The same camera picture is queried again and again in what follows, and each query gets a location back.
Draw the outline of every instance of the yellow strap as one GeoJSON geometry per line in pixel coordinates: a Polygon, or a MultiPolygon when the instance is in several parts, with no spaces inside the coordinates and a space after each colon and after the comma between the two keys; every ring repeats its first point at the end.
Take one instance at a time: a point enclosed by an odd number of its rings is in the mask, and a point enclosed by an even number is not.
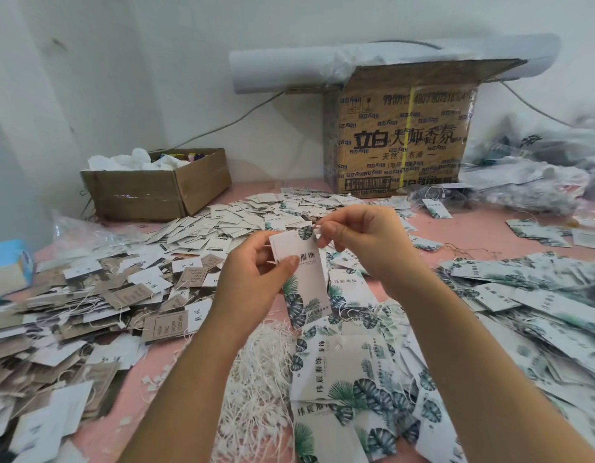
{"type": "Polygon", "coordinates": [[[405,181],[405,161],[407,160],[407,151],[409,150],[409,129],[411,128],[411,113],[413,112],[413,98],[415,97],[415,88],[412,87],[411,91],[409,92],[409,113],[407,114],[407,124],[405,126],[405,144],[404,144],[404,151],[402,152],[402,172],[401,172],[401,182],[399,184],[399,188],[402,188],[402,184],[405,181]]]}

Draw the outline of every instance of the pink tablecloth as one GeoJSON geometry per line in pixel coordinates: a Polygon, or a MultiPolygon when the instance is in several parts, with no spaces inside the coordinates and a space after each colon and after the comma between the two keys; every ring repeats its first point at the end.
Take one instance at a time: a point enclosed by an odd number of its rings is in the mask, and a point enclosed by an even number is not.
{"type": "MultiPolygon", "coordinates": [[[[329,191],[329,187],[320,180],[238,183],[225,191],[215,202],[229,203],[257,193],[278,193],[280,187],[289,186],[304,186],[329,191]]],[[[505,220],[525,217],[527,217],[526,213],[479,209],[470,213],[454,214],[453,219],[440,220],[435,220],[429,214],[420,212],[410,221],[419,229],[420,237],[448,244],[434,253],[420,251],[421,256],[432,267],[442,260],[454,257],[501,260],[548,250],[577,259],[595,259],[595,250],[592,249],[582,247],[549,248],[537,241],[516,237],[505,224],[505,220]]],[[[547,223],[561,224],[563,221],[551,220],[547,223]]],[[[159,225],[147,225],[147,227],[154,228],[157,226],[159,225]]],[[[51,249],[42,250],[39,256],[41,259],[47,259],[51,256],[51,249]]],[[[381,285],[371,278],[368,281],[377,299],[385,300],[387,296],[381,285]]],[[[285,303],[280,295],[277,296],[272,311],[277,312],[274,315],[278,319],[286,319],[285,303]]],[[[173,354],[179,351],[182,346],[183,340],[152,346],[147,357],[140,360],[130,371],[111,413],[105,418],[87,424],[77,432],[74,442],[86,457],[90,458],[91,463],[113,463],[117,460],[139,421],[143,418],[152,398],[152,395],[147,392],[147,385],[144,385],[141,379],[145,376],[155,377],[163,373],[163,367],[171,364],[173,354]]],[[[425,461],[405,442],[399,442],[398,450],[399,455],[389,461],[403,463],[425,461]]],[[[291,456],[286,455],[285,461],[290,460],[291,456]]]]}

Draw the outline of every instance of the pile of white string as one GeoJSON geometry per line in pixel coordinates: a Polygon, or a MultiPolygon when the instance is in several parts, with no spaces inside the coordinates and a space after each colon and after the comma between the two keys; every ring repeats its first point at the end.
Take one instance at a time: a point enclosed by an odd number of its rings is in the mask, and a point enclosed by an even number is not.
{"type": "Polygon", "coordinates": [[[287,322],[258,326],[240,350],[220,411],[213,463],[280,457],[291,444],[283,428],[291,425],[289,388],[295,338],[287,322]]]}

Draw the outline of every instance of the cardboard box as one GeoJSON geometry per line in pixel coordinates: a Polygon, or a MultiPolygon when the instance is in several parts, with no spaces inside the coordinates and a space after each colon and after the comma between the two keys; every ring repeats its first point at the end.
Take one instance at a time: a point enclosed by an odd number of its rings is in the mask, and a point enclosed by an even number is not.
{"type": "MultiPolygon", "coordinates": [[[[224,149],[178,149],[205,154],[171,171],[83,170],[98,217],[111,221],[170,221],[193,215],[231,185],[224,149]]],[[[163,151],[150,152],[155,160],[163,151]]]]}
{"type": "Polygon", "coordinates": [[[10,294],[30,286],[34,259],[24,241],[0,242],[0,295],[10,294]]]}
{"type": "Polygon", "coordinates": [[[456,182],[477,87],[524,60],[358,67],[324,94],[324,178],[337,193],[382,197],[456,182]]]}

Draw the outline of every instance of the blue tissue box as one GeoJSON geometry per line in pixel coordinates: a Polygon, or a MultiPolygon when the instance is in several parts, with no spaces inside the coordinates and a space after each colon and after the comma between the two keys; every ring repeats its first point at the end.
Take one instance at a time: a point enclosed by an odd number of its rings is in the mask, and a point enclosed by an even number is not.
{"type": "Polygon", "coordinates": [[[0,295],[30,286],[33,274],[34,259],[24,241],[0,242],[0,295]]]}

